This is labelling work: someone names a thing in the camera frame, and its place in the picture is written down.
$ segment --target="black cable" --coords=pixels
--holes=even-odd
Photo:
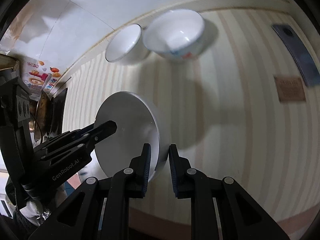
[[[41,144],[41,143],[42,143],[42,140],[43,140],[43,134],[42,134],[42,131],[41,131],[40,125],[39,125],[39,123],[38,123],[37,119],[35,118],[35,116],[33,115],[33,113],[31,113],[31,111],[30,111],[30,114],[31,114],[31,116],[33,117],[33,119],[35,120],[35,122],[36,122],[37,126],[39,127],[40,134],[41,134],[41,141],[40,141],[40,144]]]

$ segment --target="brown square object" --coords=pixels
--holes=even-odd
[[[275,77],[279,101],[306,101],[300,77]]]

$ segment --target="striped surface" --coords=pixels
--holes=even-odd
[[[276,220],[320,201],[319,88],[305,88],[306,102],[279,103],[274,75],[300,75],[271,28],[289,24],[319,67],[314,51],[286,14],[260,10],[202,13],[218,35],[201,57],[169,63],[151,53],[139,65],[119,66],[103,54],[81,66],[68,86],[63,131],[94,122],[102,102],[127,90],[144,95],[164,113],[171,142],[207,176],[236,179]],[[96,163],[88,175],[103,177]],[[190,223],[190,201],[177,200],[168,163],[131,206]]]

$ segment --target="white bowl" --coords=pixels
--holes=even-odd
[[[142,29],[138,24],[131,24],[119,30],[106,48],[106,60],[129,65],[144,59],[149,51],[143,45],[141,36]]]
[[[192,10],[170,10],[155,20],[146,29],[143,43],[147,49],[162,57],[188,59],[197,56],[203,42],[205,22]]]
[[[117,131],[95,146],[102,170],[108,177],[129,167],[140,156],[144,143],[151,145],[149,181],[163,168],[169,149],[168,129],[153,103],[137,94],[121,91],[109,96],[99,108],[94,127],[113,120]]]

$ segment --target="silver screw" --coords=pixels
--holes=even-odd
[[[90,177],[90,178],[87,178],[86,182],[91,185],[96,182],[96,179],[94,177]]]
[[[187,169],[187,173],[190,174],[190,175],[194,175],[197,173],[197,170],[191,168],[191,169]]]
[[[131,173],[133,173],[133,169],[131,169],[131,168],[126,168],[126,169],[124,169],[123,173],[124,173],[124,174],[131,174]]]
[[[226,177],[224,179],[224,182],[227,183],[227,184],[232,184],[234,182],[233,178],[230,178],[230,177]]]

